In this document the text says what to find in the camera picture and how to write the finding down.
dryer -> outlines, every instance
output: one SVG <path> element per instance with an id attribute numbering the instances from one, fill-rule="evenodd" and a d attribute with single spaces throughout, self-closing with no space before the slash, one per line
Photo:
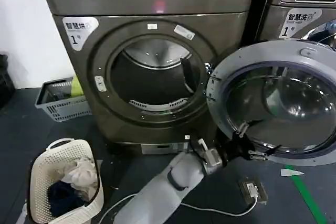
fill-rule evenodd
<path id="1" fill-rule="evenodd" d="M 250 0 L 47 2 L 110 143 L 157 154 L 213 139 L 206 84 L 238 48 Z"/>

floor tape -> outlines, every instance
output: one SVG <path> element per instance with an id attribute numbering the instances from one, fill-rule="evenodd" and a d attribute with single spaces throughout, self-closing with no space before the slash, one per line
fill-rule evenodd
<path id="1" fill-rule="evenodd" d="M 286 169 L 292 169 L 295 170 L 292 166 L 286 165 Z M 309 210 L 313 214 L 316 222 L 318 224 L 326 224 L 327 220 L 323 213 L 321 212 L 319 206 L 316 204 L 314 199 L 312 198 L 310 192 L 308 191 L 307 187 L 301 180 L 300 176 L 291 176 L 290 177 L 292 181 L 294 182 L 295 186 L 298 188 L 299 192 L 301 193 L 304 201 L 306 202 Z"/>

white laundry basket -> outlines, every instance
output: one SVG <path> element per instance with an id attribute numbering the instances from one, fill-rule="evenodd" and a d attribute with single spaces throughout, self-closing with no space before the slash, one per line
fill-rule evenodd
<path id="1" fill-rule="evenodd" d="M 54 145 L 65 141 L 67 143 L 53 148 Z M 48 188 L 61 179 L 57 170 L 81 157 L 90 157 L 96 164 L 97 176 L 99 176 L 96 194 L 87 205 L 55 218 L 50 213 L 50 204 L 47 197 Z M 39 224 L 82 224 L 97 215 L 103 207 L 104 193 L 97 162 L 88 142 L 62 138 L 51 143 L 33 163 L 27 199 L 28 213 L 31 219 Z"/>

yellow object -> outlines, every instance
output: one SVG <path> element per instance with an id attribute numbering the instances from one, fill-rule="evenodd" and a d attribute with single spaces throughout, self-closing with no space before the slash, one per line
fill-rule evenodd
<path id="1" fill-rule="evenodd" d="M 84 95 L 83 89 L 79 83 L 78 77 L 74 76 L 71 83 L 71 97 L 79 97 Z"/>

cable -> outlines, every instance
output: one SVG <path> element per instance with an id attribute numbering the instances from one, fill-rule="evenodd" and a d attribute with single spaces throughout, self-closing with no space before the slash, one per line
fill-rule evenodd
<path id="1" fill-rule="evenodd" d="M 328 37 L 323 38 L 323 39 L 317 41 L 317 43 L 319 43 L 319 42 L 321 42 L 321 41 L 324 41 L 325 39 L 329 39 L 330 37 L 332 37 L 332 36 L 334 36 L 334 35 L 336 35 L 336 33 L 334 33 L 334 34 L 332 34 L 332 35 L 329 35 Z"/>
<path id="2" fill-rule="evenodd" d="M 100 218 L 100 221 L 98 222 L 98 224 L 101 224 L 101 222 L 103 221 L 103 219 L 105 218 L 105 216 L 117 205 L 119 205 L 120 203 L 124 202 L 125 200 L 127 200 L 128 198 L 134 197 L 137 194 L 130 194 L 129 196 L 124 197 L 123 199 L 119 200 L 117 203 L 115 203 L 112 207 L 110 207 L 109 209 L 107 209 L 107 211 L 105 212 L 105 214 L 103 214 L 103 216 Z"/>
<path id="3" fill-rule="evenodd" d="M 116 207 L 117 205 L 119 205 L 120 203 L 124 202 L 125 200 L 127 200 L 128 198 L 131 198 L 131 197 L 134 197 L 135 195 L 137 194 L 130 194 L 129 196 L 126 196 L 124 197 L 123 199 L 119 200 L 117 203 L 115 203 L 112 207 L 110 207 L 106 212 L 105 214 L 103 214 L 103 216 L 100 218 L 98 224 L 101 224 L 101 222 L 103 221 L 103 219 L 105 218 L 105 216 L 114 208 Z M 244 216 L 246 214 L 248 214 L 249 212 L 252 211 L 252 209 L 257 205 L 257 198 L 255 197 L 254 198 L 255 201 L 253 203 L 253 205 L 247 209 L 245 212 L 242 212 L 241 214 L 231 214 L 230 212 L 223 212 L 223 211 L 220 211 L 220 210 L 216 210 L 216 209 L 211 209 L 211 208 L 200 208 L 200 207 L 194 207 L 192 205 L 188 205 L 188 204 L 185 204 L 185 203 L 181 203 L 182 206 L 185 206 L 185 207 L 190 207 L 192 209 L 195 209 L 195 210 L 199 210 L 199 211 L 207 211 L 207 212 L 216 212 L 218 214 L 221 214 L 221 215 L 228 215 L 228 216 L 232 216 L 232 217 L 240 217 L 240 216 Z"/>
<path id="4" fill-rule="evenodd" d="M 257 205 L 257 198 L 254 198 L 254 199 L 255 199 L 255 201 L 254 201 L 253 205 L 249 209 L 247 209 L 245 212 L 242 212 L 241 214 L 231 214 L 230 212 L 223 212 L 223 211 L 216 210 L 216 209 L 211 209 L 211 208 L 194 207 L 194 206 L 191 206 L 191 205 L 188 205 L 188 204 L 185 204 L 185 203 L 181 203 L 181 205 L 185 206 L 185 207 L 190 207 L 192 209 L 199 210 L 199 211 L 216 212 L 216 213 L 221 214 L 221 215 L 229 215 L 229 216 L 232 216 L 232 217 L 240 217 L 240 216 L 244 216 L 244 215 L 248 214 L 249 212 L 251 212 L 252 209 Z"/>

